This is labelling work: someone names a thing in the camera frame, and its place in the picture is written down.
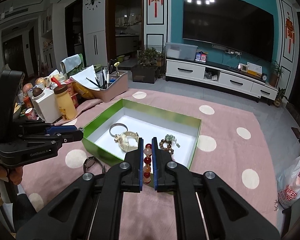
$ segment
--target plastic bag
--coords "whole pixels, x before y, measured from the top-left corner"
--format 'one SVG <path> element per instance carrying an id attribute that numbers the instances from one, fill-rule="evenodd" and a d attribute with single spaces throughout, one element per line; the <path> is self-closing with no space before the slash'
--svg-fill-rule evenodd
<path id="1" fill-rule="evenodd" d="M 300 198 L 300 156 L 277 179 L 278 200 L 288 208 Z"/>

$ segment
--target human hand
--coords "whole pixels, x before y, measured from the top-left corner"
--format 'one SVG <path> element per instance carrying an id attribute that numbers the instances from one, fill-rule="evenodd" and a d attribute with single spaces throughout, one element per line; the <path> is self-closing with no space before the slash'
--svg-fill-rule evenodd
<path id="1" fill-rule="evenodd" d="M 23 175 L 23 167 L 17 167 L 15 170 L 10 172 L 10 180 L 13 182 L 14 185 L 19 185 L 22 181 Z M 0 178 L 7 177 L 7 171 L 0 166 Z"/>

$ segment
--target white polka dot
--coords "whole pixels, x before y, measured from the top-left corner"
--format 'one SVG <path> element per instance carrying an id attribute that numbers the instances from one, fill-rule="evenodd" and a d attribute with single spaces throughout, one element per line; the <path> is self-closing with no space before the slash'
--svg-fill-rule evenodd
<path id="1" fill-rule="evenodd" d="M 75 125 L 75 123 L 77 122 L 77 118 L 73 119 L 72 121 L 70 122 L 67 122 L 67 123 L 64 123 L 63 125 Z"/>
<path id="2" fill-rule="evenodd" d="M 203 105 L 199 107 L 199 110 L 204 114 L 214 114 L 214 110 L 211 106 Z"/>
<path id="3" fill-rule="evenodd" d="M 246 169 L 245 171 L 243 171 L 241 178 L 243 184 L 249 189 L 255 189 L 256 187 L 258 187 L 260 182 L 258 173 L 256 173 L 252 169 Z"/>
<path id="4" fill-rule="evenodd" d="M 43 200 L 39 194 L 32 193 L 32 194 L 30 194 L 30 196 L 28 198 L 29 198 L 31 204 L 33 205 L 34 209 L 37 212 L 39 212 L 43 208 L 43 206 L 44 206 Z"/>
<path id="5" fill-rule="evenodd" d="M 204 152 L 212 152 L 216 147 L 216 140 L 207 135 L 199 135 L 197 147 Z"/>
<path id="6" fill-rule="evenodd" d="M 66 165 L 69 168 L 75 169 L 83 166 L 87 155 L 83 150 L 72 150 L 66 156 Z"/>
<path id="7" fill-rule="evenodd" d="M 145 92 L 138 91 L 138 92 L 135 92 L 132 96 L 136 99 L 142 99 L 142 98 L 145 98 L 147 96 L 147 94 Z"/>
<path id="8" fill-rule="evenodd" d="M 251 133 L 243 127 L 238 127 L 237 128 L 237 134 L 239 136 L 241 136 L 243 139 L 246 139 L 246 140 L 251 138 Z"/>

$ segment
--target gripper handle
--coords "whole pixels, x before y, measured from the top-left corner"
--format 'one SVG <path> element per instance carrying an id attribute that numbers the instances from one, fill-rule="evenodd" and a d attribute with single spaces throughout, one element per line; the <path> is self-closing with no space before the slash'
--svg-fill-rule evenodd
<path id="1" fill-rule="evenodd" d="M 7 171 L 7 178 L 0 179 L 0 194 L 4 203 L 14 203 L 17 200 L 19 193 L 18 186 L 15 186 L 9 178 L 9 170 Z"/>

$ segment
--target yellow bottle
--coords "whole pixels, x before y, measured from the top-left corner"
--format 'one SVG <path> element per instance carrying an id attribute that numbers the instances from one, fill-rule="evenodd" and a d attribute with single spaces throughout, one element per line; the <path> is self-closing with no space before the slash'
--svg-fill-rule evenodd
<path id="1" fill-rule="evenodd" d="M 75 109 L 73 101 L 67 90 L 67 85 L 61 85 L 60 87 L 56 87 L 53 92 L 57 99 L 57 104 L 62 118 L 64 120 L 72 120 L 77 116 L 77 110 Z"/>

